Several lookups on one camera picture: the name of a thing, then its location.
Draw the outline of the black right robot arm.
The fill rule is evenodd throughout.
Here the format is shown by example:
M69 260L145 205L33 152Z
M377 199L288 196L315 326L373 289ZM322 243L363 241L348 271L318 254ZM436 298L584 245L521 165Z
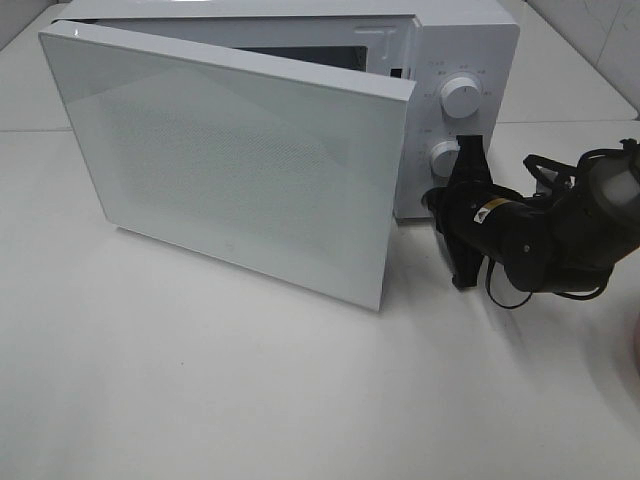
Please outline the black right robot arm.
M502 265L529 296L587 301L601 295L617 262L639 247L639 143L588 151L574 165L539 155L523 164L533 195L494 182L480 135L460 135L448 182L427 191L459 290L491 283Z

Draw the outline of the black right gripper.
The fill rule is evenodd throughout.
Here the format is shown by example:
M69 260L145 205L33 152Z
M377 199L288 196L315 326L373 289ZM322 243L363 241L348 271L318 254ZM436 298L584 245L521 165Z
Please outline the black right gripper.
M447 184L428 191L451 260L453 285L475 287L485 258L503 265L519 290L540 288L540 213L493 182L481 137L458 137Z

